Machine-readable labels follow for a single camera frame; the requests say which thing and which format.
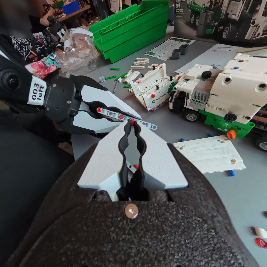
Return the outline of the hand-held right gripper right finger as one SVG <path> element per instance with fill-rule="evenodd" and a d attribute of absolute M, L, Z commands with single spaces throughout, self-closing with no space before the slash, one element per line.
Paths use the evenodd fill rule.
<path fill-rule="evenodd" d="M 134 122 L 137 149 L 140 153 L 140 189 L 165 190 L 188 186 L 168 144 L 141 122 Z"/>

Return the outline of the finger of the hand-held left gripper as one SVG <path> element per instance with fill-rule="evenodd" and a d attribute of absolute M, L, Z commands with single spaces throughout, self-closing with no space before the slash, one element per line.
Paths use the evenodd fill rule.
<path fill-rule="evenodd" d="M 115 108 L 119 112 L 129 115 L 130 117 L 142 119 L 142 117 L 129 105 L 111 93 L 109 90 L 102 90 L 95 87 L 84 85 L 81 90 L 82 100 L 85 103 L 99 104 L 98 107 L 104 107 L 106 109 Z"/>
<path fill-rule="evenodd" d="M 106 118 L 93 118 L 85 110 L 80 110 L 73 120 L 73 126 L 88 129 L 95 133 L 109 133 L 121 123 L 120 121 L 110 121 Z"/>

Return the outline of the pile of mixed lego pieces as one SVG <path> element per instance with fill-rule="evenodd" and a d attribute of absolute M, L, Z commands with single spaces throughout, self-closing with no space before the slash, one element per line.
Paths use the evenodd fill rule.
<path fill-rule="evenodd" d="M 267 249 L 267 230 L 259 227 L 251 227 L 251 232 L 255 236 L 256 245 Z"/>

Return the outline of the white lego panel blue pins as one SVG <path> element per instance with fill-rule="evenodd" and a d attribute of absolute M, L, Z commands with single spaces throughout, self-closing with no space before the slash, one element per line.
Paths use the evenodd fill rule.
<path fill-rule="evenodd" d="M 226 135 L 173 143 L 203 174 L 244 170 L 243 159 Z"/>

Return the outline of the blue storage crate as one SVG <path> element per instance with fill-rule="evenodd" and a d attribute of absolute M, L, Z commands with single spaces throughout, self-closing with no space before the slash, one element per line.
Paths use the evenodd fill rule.
<path fill-rule="evenodd" d="M 81 7 L 78 1 L 68 2 L 62 6 L 62 10 L 66 15 L 70 15 L 76 11 L 79 11 L 80 9 Z"/>

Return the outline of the grey lego beam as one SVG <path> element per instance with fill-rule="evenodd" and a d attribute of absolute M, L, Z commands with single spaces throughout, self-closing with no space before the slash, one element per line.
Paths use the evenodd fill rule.
<path fill-rule="evenodd" d="M 127 165 L 127 168 L 129 169 L 129 171 L 131 171 L 133 174 L 137 171 L 137 169 L 134 167 L 134 165 L 132 165 L 127 160 L 126 160 L 126 165 Z"/>
<path fill-rule="evenodd" d="M 123 115 L 121 113 L 118 113 L 118 112 L 114 112 L 114 111 L 110 111 L 108 109 L 102 109 L 102 112 L 101 113 L 98 113 L 98 114 L 101 114 L 103 116 L 106 116 L 107 118 L 112 118 L 112 119 L 117 119 L 119 121 L 127 121 L 127 120 L 131 120 L 133 117 L 130 117 L 128 115 Z M 124 116 L 124 119 L 123 120 L 120 120 L 118 117 L 120 115 L 123 115 Z M 152 124 L 152 123 L 149 123 L 149 122 L 145 122 L 143 120 L 140 120 L 140 119 L 136 119 L 136 118 L 133 118 L 135 119 L 136 122 L 139 122 L 140 124 L 144 125 L 145 127 L 149 128 L 150 130 L 156 130 L 157 129 L 157 126 L 155 124 Z"/>

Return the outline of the brown work table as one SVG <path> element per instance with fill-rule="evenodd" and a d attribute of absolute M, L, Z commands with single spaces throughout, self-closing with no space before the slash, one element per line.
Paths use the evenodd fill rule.
<path fill-rule="evenodd" d="M 69 15 L 66 15 L 66 16 L 62 17 L 62 18 L 57 18 L 56 21 L 62 23 L 62 22 L 64 22 L 64 21 L 68 20 L 68 19 L 74 19 L 74 18 L 77 18 L 79 14 L 82 14 L 82 13 L 84 13 L 85 11 L 89 10 L 90 7 L 91 7 L 90 5 L 85 5 L 83 8 L 81 8 L 81 9 L 78 10 L 78 11 L 75 11 L 75 12 L 69 14 Z"/>

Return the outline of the white and green lego truck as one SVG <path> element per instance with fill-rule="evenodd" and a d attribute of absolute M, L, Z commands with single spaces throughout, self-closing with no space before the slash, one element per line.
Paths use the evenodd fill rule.
<path fill-rule="evenodd" d="M 220 70 L 195 64 L 178 75 L 169 110 L 188 122 L 202 121 L 230 140 L 254 134 L 254 145 L 267 151 L 267 59 L 237 53 Z"/>

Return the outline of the white curved lego panel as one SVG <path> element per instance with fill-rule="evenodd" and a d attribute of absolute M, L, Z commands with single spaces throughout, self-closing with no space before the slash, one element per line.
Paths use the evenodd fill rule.
<path fill-rule="evenodd" d="M 130 71 L 126 73 L 125 79 L 123 80 L 123 82 L 129 84 L 131 81 L 137 78 L 139 74 L 140 74 L 139 71 L 130 69 Z"/>

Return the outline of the white lego garbage body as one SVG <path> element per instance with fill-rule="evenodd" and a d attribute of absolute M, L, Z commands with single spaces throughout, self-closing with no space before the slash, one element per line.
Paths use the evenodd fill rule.
<path fill-rule="evenodd" d="M 169 102 L 170 93 L 179 79 L 178 75 L 168 76 L 166 64 L 162 63 L 161 65 L 129 83 L 130 91 L 148 111 L 155 111 Z"/>

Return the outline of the lego instruction booklet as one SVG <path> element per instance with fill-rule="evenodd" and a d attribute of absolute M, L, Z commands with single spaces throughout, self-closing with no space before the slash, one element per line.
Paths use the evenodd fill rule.
<path fill-rule="evenodd" d="M 195 64 L 211 65 L 214 69 L 223 70 L 226 64 L 237 54 L 242 53 L 252 56 L 266 57 L 267 47 L 248 47 L 242 48 L 238 46 L 231 46 L 225 44 L 216 44 L 206 50 L 204 53 L 191 60 L 189 63 L 178 68 L 172 73 L 173 76 L 180 73 L 185 73 L 188 69 L 192 68 Z"/>

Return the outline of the clear plastic bag pile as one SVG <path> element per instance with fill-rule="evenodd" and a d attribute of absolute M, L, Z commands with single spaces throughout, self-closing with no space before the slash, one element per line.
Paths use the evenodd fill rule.
<path fill-rule="evenodd" d="M 56 52 L 57 66 L 63 77 L 87 75 L 98 67 L 100 54 L 88 26 L 71 28 L 64 33 L 64 52 Z"/>

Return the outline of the black lego set box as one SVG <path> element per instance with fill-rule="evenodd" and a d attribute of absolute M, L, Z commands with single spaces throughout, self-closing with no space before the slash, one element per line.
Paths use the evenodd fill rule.
<path fill-rule="evenodd" d="M 174 36 L 207 42 L 266 44 L 266 0 L 175 1 Z"/>

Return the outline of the person's left forearm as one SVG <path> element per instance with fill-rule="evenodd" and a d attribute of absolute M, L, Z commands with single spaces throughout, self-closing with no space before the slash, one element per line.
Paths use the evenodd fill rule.
<path fill-rule="evenodd" d="M 38 113 L 15 114 L 7 109 L 1 109 L 2 119 L 7 119 L 16 126 L 55 144 L 59 145 L 71 140 L 71 134 L 61 129 L 56 122 L 50 120 L 43 110 Z"/>

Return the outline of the lego sticker sheet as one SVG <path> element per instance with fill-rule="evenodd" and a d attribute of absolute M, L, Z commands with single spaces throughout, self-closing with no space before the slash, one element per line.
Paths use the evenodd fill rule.
<path fill-rule="evenodd" d="M 171 37 L 165 42 L 162 42 L 158 46 L 146 52 L 144 55 L 149 55 L 151 57 L 166 61 L 172 57 L 172 52 L 174 49 L 179 49 L 181 45 L 190 45 L 193 42 L 195 42 L 195 40 Z"/>

